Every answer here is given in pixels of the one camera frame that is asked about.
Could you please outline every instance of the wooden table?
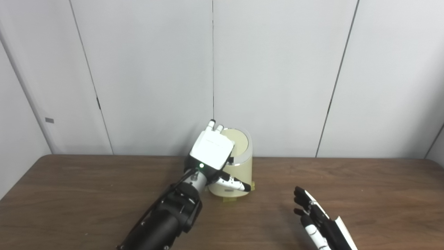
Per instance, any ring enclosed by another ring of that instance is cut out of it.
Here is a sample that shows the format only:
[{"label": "wooden table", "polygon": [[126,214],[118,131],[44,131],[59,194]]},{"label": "wooden table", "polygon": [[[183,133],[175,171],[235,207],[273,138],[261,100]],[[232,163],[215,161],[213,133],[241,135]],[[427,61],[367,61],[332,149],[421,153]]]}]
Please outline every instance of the wooden table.
[{"label": "wooden table", "polygon": [[[0,201],[0,249],[112,250],[181,157],[49,155]],[[256,190],[236,202],[202,194],[174,250],[315,250],[293,214],[296,185],[340,215],[359,250],[444,249],[444,169],[428,160],[255,158]]]}]

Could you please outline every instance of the panel seam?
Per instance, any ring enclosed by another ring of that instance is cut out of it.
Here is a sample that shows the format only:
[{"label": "panel seam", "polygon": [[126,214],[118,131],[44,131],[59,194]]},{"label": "panel seam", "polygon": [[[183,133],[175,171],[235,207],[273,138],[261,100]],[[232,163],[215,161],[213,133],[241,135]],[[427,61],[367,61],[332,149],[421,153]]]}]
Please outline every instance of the panel seam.
[{"label": "panel seam", "polygon": [[[72,17],[74,18],[75,28],[77,29],[77,34],[79,35],[80,44],[82,45],[83,55],[85,56],[85,61],[86,61],[86,65],[88,67],[89,76],[91,78],[92,87],[94,88],[94,94],[95,94],[95,97],[97,98],[97,100],[99,100],[99,96],[97,95],[97,90],[96,90],[95,84],[94,84],[94,79],[92,77],[91,68],[89,66],[88,57],[86,55],[85,46],[83,45],[82,35],[80,34],[79,25],[77,24],[77,18],[75,17],[74,8],[72,6],[71,0],[69,0],[69,5],[71,7]],[[109,141],[110,148],[111,148],[111,153],[114,155],[114,150],[112,148],[111,139],[110,139],[110,135],[108,133],[107,124],[105,122],[105,118],[103,117],[103,109],[102,108],[100,108],[100,114],[102,115],[102,121],[103,121],[103,125],[105,126],[105,132],[107,133],[108,141]]]},{"label": "panel seam", "polygon": [[327,120],[328,120],[328,117],[329,117],[329,113],[330,113],[330,109],[331,109],[331,105],[332,105],[332,101],[333,101],[333,96],[334,96],[335,91],[336,91],[336,86],[337,86],[337,82],[338,82],[338,79],[339,79],[339,75],[341,73],[342,64],[344,63],[344,57],[345,57],[345,53],[347,51],[347,46],[349,45],[350,34],[352,33],[353,24],[354,24],[355,18],[356,18],[356,12],[358,11],[359,1],[360,0],[357,0],[357,2],[356,2],[355,11],[353,13],[353,18],[352,18],[352,23],[350,24],[350,29],[349,29],[349,33],[347,35],[347,40],[345,41],[344,51],[342,52],[341,62],[339,64],[339,69],[337,71],[336,80],[334,82],[334,86],[333,86],[333,91],[332,91],[332,95],[331,95],[331,98],[330,98],[329,107],[327,108],[327,114],[326,114],[325,120],[324,120],[324,125],[322,126],[321,136],[319,138],[319,143],[317,145],[316,154],[314,156],[315,158],[317,158],[317,155],[319,153],[319,148],[320,148],[321,142],[322,142],[322,137],[324,136],[325,125],[327,124]]},{"label": "panel seam", "polygon": [[23,77],[20,74],[20,71],[18,70],[16,61],[14,60],[14,57],[12,56],[12,53],[6,43],[6,40],[5,40],[3,33],[2,33],[2,30],[0,30],[0,44],[3,45],[3,49],[6,53],[6,56],[8,57],[9,63],[11,64],[11,67],[12,67],[12,70],[16,74],[16,77],[17,77],[17,80],[20,84],[20,87],[22,88],[22,91],[25,94],[25,98],[28,101],[29,106],[31,107],[32,113],[34,114],[34,118],[36,119],[37,124],[39,125],[39,128],[42,131],[43,137],[45,138],[45,141],[46,141],[46,144],[48,145],[49,151],[51,152],[51,154],[54,154],[54,149],[51,144],[51,141],[49,140],[48,133],[43,126],[43,122],[39,119],[39,115],[38,115],[39,113],[37,112],[37,108],[34,105],[28,90],[26,89]]}]

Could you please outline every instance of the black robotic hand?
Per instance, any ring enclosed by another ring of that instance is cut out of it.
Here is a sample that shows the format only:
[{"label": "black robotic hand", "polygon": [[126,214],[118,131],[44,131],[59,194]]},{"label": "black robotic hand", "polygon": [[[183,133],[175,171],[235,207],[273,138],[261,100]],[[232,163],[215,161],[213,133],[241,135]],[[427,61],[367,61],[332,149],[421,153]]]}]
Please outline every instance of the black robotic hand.
[{"label": "black robotic hand", "polygon": [[218,183],[249,192],[250,185],[222,171],[234,143],[211,120],[185,159],[185,174],[146,210],[118,250],[168,250],[176,237],[190,231],[202,209],[199,197],[206,185]]},{"label": "black robotic hand", "polygon": [[301,223],[320,250],[357,250],[341,217],[331,220],[321,205],[300,187],[294,190],[294,202],[303,209],[294,209],[301,216]]}]

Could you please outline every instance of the robot finger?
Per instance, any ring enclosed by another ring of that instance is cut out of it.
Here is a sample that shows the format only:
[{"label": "robot finger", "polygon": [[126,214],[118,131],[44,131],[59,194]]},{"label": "robot finger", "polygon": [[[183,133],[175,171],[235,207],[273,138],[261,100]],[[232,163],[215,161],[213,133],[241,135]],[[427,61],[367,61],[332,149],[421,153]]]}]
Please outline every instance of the robot finger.
[{"label": "robot finger", "polygon": [[217,133],[221,133],[222,129],[223,129],[223,125],[219,124],[218,127],[214,131],[217,132]]},{"label": "robot finger", "polygon": [[214,125],[216,124],[216,121],[211,119],[208,125],[205,128],[205,131],[213,131]]}]

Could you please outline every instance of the beige container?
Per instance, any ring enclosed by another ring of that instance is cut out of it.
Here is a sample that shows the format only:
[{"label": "beige container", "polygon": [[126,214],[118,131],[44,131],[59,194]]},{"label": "beige container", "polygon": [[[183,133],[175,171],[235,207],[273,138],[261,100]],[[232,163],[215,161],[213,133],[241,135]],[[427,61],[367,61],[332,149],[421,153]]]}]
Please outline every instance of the beige container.
[{"label": "beige container", "polygon": [[[227,163],[223,171],[231,174],[231,176],[251,185],[252,167],[253,167],[253,144],[250,134],[243,129],[224,129],[221,134],[235,142],[231,157],[233,163]],[[248,192],[242,192],[212,184],[209,186],[210,191],[220,197],[240,197],[247,195]]]}]

